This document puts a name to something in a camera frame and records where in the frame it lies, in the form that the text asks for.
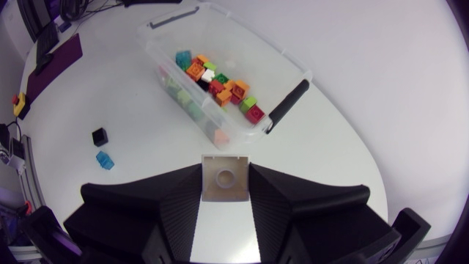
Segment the storage container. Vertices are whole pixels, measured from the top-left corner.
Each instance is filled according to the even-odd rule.
[[[156,17],[138,28],[137,39],[154,60],[162,87],[219,149],[252,143],[269,133],[309,88],[312,74],[286,49],[242,18],[216,4],[201,3]],[[205,55],[215,73],[243,80],[265,113],[256,125],[239,106],[222,109],[175,62],[178,51]]]

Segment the hole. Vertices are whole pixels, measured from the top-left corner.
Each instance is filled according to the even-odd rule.
[[[221,188],[231,188],[236,182],[235,174],[229,169],[220,169],[215,180]]]

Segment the lego brick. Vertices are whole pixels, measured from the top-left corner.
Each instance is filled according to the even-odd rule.
[[[220,81],[221,84],[224,84],[229,80],[228,77],[226,77],[223,73],[217,74],[215,77],[213,77],[213,79]]]
[[[245,116],[249,121],[251,121],[251,123],[257,124],[265,116],[265,114],[257,105],[254,105],[251,107],[251,109],[249,109]]]
[[[202,55],[202,54],[197,55],[196,58],[197,58],[198,60],[202,61],[203,63],[210,61],[206,56],[204,56],[204,55]]]
[[[238,105],[239,103],[241,103],[241,98],[239,98],[238,96],[236,96],[235,94],[232,94],[232,99],[231,99],[232,103],[235,104],[235,105]]]
[[[176,53],[176,64],[184,71],[191,66],[191,51],[180,51]]]
[[[177,100],[177,93],[181,90],[181,87],[174,81],[174,79],[166,79],[166,89],[169,95]]]
[[[204,74],[202,74],[201,80],[209,83],[213,80],[213,77],[215,77],[215,72],[211,69],[206,69]]]
[[[217,80],[213,80],[210,82],[210,85],[208,86],[208,91],[214,96],[216,97],[217,94],[221,91],[223,91],[225,89],[225,87],[223,86],[223,84],[220,84],[219,81]]]
[[[249,88],[249,85],[247,85],[244,81],[237,80],[234,83],[232,93],[239,98],[244,99],[248,94]]]
[[[205,92],[208,92],[208,86],[209,84],[202,79],[197,81],[197,84],[200,86],[201,89],[203,89]]]
[[[191,79],[198,81],[202,77],[202,74],[204,74],[205,68],[197,63],[193,63],[185,72]]]
[[[204,116],[204,112],[194,102],[189,103],[186,110],[192,120],[196,122]]]
[[[194,63],[196,63],[196,64],[198,64],[198,65],[204,67],[204,63],[203,63],[203,61],[201,61],[200,59],[193,58],[193,59],[191,60],[191,65],[194,64]]]
[[[233,87],[235,86],[235,81],[228,80],[223,86],[225,87],[225,89],[231,91],[233,90]]]
[[[223,91],[217,94],[215,102],[217,102],[219,106],[223,107],[227,105],[231,99],[232,99],[232,93],[229,90],[224,89]]]
[[[251,109],[251,107],[253,107],[256,103],[257,103],[256,98],[254,98],[252,96],[244,99],[243,102],[241,102],[241,105],[240,105],[241,112],[243,114],[246,114],[249,111],[249,109]]]
[[[185,90],[183,90],[183,89],[181,89],[181,90],[177,93],[176,99],[177,99],[177,102],[178,102],[183,108],[185,108],[186,106],[189,105],[189,103],[192,102],[191,97],[189,96],[189,94],[188,94]]]
[[[109,170],[112,169],[112,167],[114,166],[114,162],[111,160],[111,157],[109,157],[109,155],[104,153],[103,151],[100,151],[96,155],[96,160],[104,169]]]
[[[93,144],[96,147],[101,147],[104,144],[108,143],[108,134],[104,130],[104,128],[100,128],[92,133],[93,136]]]
[[[214,65],[212,62],[205,62],[204,67],[207,69],[213,70],[215,72],[217,65]]]
[[[229,137],[220,128],[217,128],[217,130],[215,130],[213,144],[221,145],[221,144],[228,144],[228,143],[229,143]]]

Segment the purple mat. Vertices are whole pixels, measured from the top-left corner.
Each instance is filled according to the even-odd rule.
[[[37,96],[65,69],[83,56],[80,36],[75,34],[53,52],[52,61],[36,76],[34,71],[28,77],[26,96],[32,103]]]

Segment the white lego brick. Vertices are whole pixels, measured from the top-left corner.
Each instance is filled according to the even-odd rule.
[[[202,201],[249,201],[248,156],[202,156]]]
[[[213,77],[215,77],[215,72],[211,69],[206,69],[201,79],[205,82],[211,82]]]

